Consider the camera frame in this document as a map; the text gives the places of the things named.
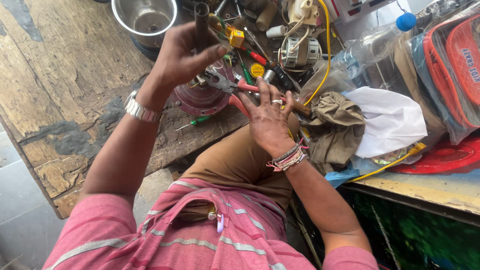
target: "pink striped shirt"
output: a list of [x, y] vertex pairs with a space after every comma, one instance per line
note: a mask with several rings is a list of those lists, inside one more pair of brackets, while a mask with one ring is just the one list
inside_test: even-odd
[[[174, 220], [193, 200], [213, 203], [217, 220]], [[72, 211], [44, 269], [314, 269], [286, 243], [285, 213], [257, 192], [180, 179], [160, 195], [136, 228], [129, 203], [93, 195]], [[330, 252], [324, 270], [372, 270], [375, 258], [356, 247]]]

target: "brown pants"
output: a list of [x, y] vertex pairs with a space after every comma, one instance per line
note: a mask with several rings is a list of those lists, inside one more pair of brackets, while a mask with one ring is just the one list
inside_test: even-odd
[[[272, 157], [250, 136], [249, 128], [246, 125], [205, 150], [182, 178], [254, 190], [286, 210], [292, 186], [284, 172], [266, 166]], [[299, 123], [293, 114], [288, 118], [288, 128], [292, 134], [298, 133]]]

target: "green screwdriver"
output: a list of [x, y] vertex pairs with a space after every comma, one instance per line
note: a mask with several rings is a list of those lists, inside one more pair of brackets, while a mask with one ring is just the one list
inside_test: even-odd
[[243, 70], [243, 75], [245, 75], [245, 81], [247, 81], [248, 84], [250, 84], [251, 86], [253, 85], [252, 83], [252, 79], [250, 78], [250, 74], [248, 73], [248, 70], [247, 70], [247, 65], [243, 62], [243, 60], [241, 59], [240, 57], [240, 54], [238, 53], [237, 51], [237, 54], [239, 55], [239, 58], [240, 58], [240, 61], [241, 61], [241, 68]]
[[189, 126], [189, 125], [196, 125], [196, 124], [201, 123], [201, 122], [203, 122], [203, 121], [205, 121], [205, 120], [208, 120], [208, 119], [210, 119], [210, 118], [211, 118], [211, 116], [205, 116], [205, 117], [200, 117], [200, 118], [194, 119], [194, 120], [190, 121], [190, 124], [185, 125], [185, 126], [179, 128], [179, 129], [177, 129], [176, 131], [179, 131], [180, 129], [182, 129], [182, 128], [184, 128], [184, 127], [187, 127], [187, 126]]

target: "white cloth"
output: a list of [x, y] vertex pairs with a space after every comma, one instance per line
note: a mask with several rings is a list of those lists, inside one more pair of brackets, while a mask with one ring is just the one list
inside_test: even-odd
[[383, 155], [427, 135], [420, 105], [404, 95], [366, 86], [344, 95], [360, 106], [366, 123], [356, 156]]

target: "screwdriver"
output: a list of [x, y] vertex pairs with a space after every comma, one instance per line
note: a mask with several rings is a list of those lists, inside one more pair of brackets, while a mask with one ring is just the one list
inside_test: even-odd
[[270, 57], [268, 57], [267, 53], [264, 51], [264, 49], [258, 44], [257, 39], [255, 36], [248, 30], [248, 28], [244, 27], [245, 31], [248, 33], [248, 35], [253, 39], [255, 44], [257, 45], [258, 49], [262, 52], [262, 54], [265, 56], [265, 59], [268, 61], [268, 65], [270, 66], [270, 69], [275, 72], [279, 80], [282, 82], [282, 85], [286, 89], [290, 89], [293, 87], [293, 82], [290, 80], [290, 78], [283, 72], [283, 69], [275, 62], [273, 61]]
[[250, 84], [251, 86], [253, 85], [252, 83], [252, 79], [250, 78], [250, 74], [248, 74], [248, 70], [247, 70], [247, 65], [243, 62], [243, 60], [241, 59], [240, 57], [240, 54], [239, 54], [239, 58], [240, 58], [240, 61], [241, 61], [241, 68], [243, 70], [243, 75], [245, 75], [245, 81], [247, 81], [248, 84]]
[[196, 124], [201, 123], [201, 122], [203, 122], [205, 120], [208, 120], [210, 118], [211, 118], [211, 116], [205, 116], [205, 117], [200, 117], [200, 118], [194, 119], [194, 120], [190, 121], [190, 124], [185, 125], [185, 126], [179, 128], [179, 129], [175, 130], [175, 131], [179, 131], [180, 129], [182, 129], [184, 127], [187, 127], [189, 125], [196, 125]]
[[257, 62], [259, 62], [260, 64], [264, 66], [267, 64], [267, 60], [265, 58], [263, 58], [260, 54], [254, 53], [251, 49], [247, 49], [244, 46], [241, 46], [240, 49], [242, 49], [242, 51], [244, 51], [248, 56], [257, 60]]

